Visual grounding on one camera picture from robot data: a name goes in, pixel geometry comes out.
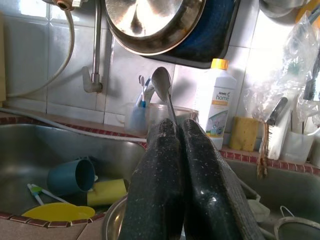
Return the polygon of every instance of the bottle label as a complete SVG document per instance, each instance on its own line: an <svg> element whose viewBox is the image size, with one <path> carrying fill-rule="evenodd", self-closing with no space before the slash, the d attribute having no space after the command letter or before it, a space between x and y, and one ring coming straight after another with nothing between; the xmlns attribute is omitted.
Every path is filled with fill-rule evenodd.
<svg viewBox="0 0 320 240"><path fill-rule="evenodd" d="M229 105L234 90L215 87L205 132L209 137L222 138L228 119Z"/></svg>

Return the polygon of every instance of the stainless steel sink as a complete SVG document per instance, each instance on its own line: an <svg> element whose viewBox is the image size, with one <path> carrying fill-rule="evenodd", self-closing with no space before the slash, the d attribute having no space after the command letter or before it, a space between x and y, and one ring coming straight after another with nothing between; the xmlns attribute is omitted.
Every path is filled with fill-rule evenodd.
<svg viewBox="0 0 320 240"><path fill-rule="evenodd" d="M282 218L281 205L296 217L320 223L320 177L270 167L268 176L259 180L255 164L235 160L227 160L227 163L261 196L260 202L270 209L267 221L259 223L265 230L274 232L274 224Z"/></svg>
<svg viewBox="0 0 320 240"><path fill-rule="evenodd" d="M31 125L0 126L0 211L20 215L36 207L27 184L47 188L50 168L91 156L100 180L125 178L130 181L145 150L136 143L79 135L65 130ZM320 223L320 177L270 168L268 177L258 180L256 166L227 160L238 177L261 196L261 203L271 210L260 226L273 233L281 218L280 206L286 206L296 217ZM41 197L45 203L53 199ZM65 197L83 205L86 194Z"/></svg>
<svg viewBox="0 0 320 240"><path fill-rule="evenodd" d="M0 126L0 211L21 215L38 206L27 184L47 188L50 168L79 157L91 156L100 180L124 178L145 153L137 143L96 138L32 124ZM41 195L45 203L52 198ZM86 203L86 194L64 197L76 205Z"/></svg>

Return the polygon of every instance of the yellow sponge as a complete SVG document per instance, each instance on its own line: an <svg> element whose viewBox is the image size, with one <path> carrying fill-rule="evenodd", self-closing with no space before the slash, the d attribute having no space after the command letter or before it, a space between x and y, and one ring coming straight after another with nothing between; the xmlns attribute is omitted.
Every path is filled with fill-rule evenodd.
<svg viewBox="0 0 320 240"><path fill-rule="evenodd" d="M96 182L93 191L86 195L87 205L90 207L111 205L127 194L123 179Z"/></svg>
<svg viewBox="0 0 320 240"><path fill-rule="evenodd" d="M258 133L259 122L248 117L234 117L229 147L234 150L253 152Z"/></svg>

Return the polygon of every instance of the spoon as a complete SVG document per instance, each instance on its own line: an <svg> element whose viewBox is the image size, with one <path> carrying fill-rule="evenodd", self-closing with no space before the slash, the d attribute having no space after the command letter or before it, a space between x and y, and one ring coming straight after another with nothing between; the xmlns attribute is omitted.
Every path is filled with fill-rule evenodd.
<svg viewBox="0 0 320 240"><path fill-rule="evenodd" d="M169 93L171 78L167 69L163 66L158 67L152 74L151 81L156 94L162 101L166 102L170 120L178 125L174 107L171 102L171 94Z"/></svg>

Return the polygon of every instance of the yellow plastic lid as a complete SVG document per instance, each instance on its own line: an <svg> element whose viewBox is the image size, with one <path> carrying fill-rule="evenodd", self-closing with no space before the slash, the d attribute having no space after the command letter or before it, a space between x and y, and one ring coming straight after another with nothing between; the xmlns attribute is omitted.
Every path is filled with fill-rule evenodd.
<svg viewBox="0 0 320 240"><path fill-rule="evenodd" d="M212 59L211 68L212 69L222 69L228 70L229 61L225 59L214 58Z"/></svg>

